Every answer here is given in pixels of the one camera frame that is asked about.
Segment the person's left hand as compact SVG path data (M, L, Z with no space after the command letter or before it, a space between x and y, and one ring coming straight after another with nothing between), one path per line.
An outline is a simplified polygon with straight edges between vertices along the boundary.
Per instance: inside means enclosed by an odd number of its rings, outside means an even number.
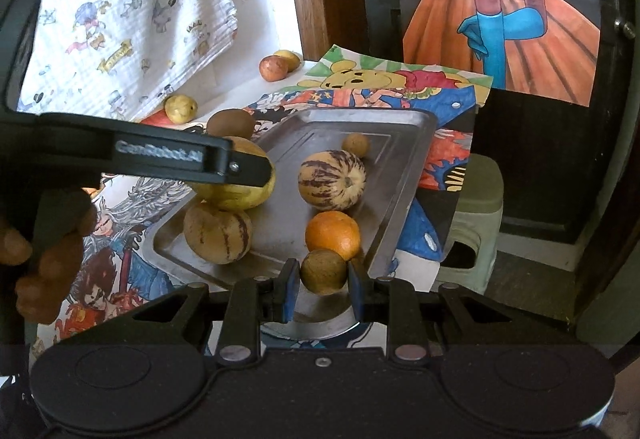
M58 318L84 260L84 239L96 226L96 207L85 190L58 190L55 194L72 214L70 231L55 237L37 254L28 274L13 282L1 279L3 303L12 303L26 321L38 324L50 324Z

